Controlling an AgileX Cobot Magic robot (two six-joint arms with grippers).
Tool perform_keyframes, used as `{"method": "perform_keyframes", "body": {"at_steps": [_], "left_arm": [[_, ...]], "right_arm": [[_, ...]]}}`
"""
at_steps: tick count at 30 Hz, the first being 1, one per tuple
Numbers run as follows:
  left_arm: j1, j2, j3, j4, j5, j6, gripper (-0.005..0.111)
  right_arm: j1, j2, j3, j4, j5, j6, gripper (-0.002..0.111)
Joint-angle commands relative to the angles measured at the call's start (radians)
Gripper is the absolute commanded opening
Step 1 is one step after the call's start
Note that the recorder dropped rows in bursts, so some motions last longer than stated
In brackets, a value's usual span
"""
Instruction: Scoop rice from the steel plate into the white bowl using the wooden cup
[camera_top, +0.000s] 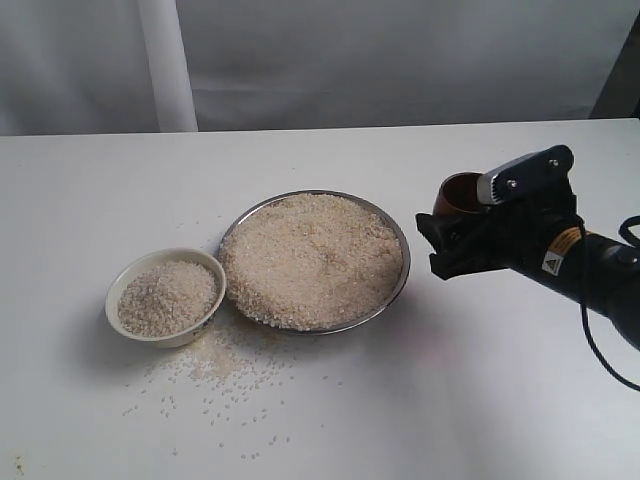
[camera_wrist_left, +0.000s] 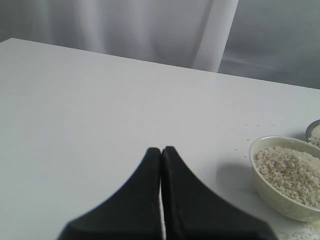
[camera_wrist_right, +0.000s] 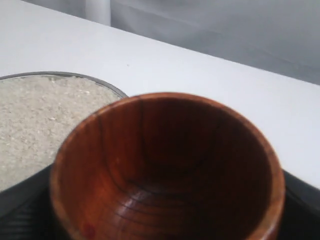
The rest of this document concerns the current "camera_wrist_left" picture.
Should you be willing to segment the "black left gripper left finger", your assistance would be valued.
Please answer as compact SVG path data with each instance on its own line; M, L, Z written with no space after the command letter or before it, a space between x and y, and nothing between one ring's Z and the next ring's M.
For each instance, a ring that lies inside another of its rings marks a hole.
M159 240L161 151L147 149L125 184L106 201L68 222L60 240Z

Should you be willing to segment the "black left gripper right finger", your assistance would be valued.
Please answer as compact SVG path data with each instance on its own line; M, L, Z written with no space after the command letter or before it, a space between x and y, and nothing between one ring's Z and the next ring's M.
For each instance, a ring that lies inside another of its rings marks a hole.
M162 151L161 195L168 240L270 240L269 225L204 185L173 146Z

